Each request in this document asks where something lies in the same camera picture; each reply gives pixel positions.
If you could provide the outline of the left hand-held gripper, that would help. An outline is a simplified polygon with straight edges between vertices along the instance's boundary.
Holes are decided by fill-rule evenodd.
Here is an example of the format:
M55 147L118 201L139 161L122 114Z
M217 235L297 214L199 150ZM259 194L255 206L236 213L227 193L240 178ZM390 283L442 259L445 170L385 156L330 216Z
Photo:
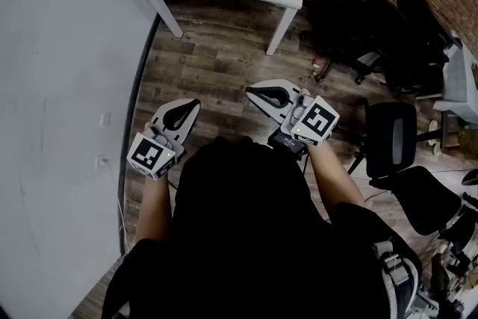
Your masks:
M162 105L143 132L137 133L127 161L152 180L162 176L185 155L183 143L199 114L198 99L177 99Z

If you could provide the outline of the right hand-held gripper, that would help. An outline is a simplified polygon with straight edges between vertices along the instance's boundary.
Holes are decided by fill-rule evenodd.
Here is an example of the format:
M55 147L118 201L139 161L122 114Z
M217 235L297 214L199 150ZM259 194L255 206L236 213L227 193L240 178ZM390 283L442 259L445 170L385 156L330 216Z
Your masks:
M330 137L340 116L321 96L298 94L298 86L286 79L264 80L246 88L249 100L281 123L283 134L306 145L319 146Z

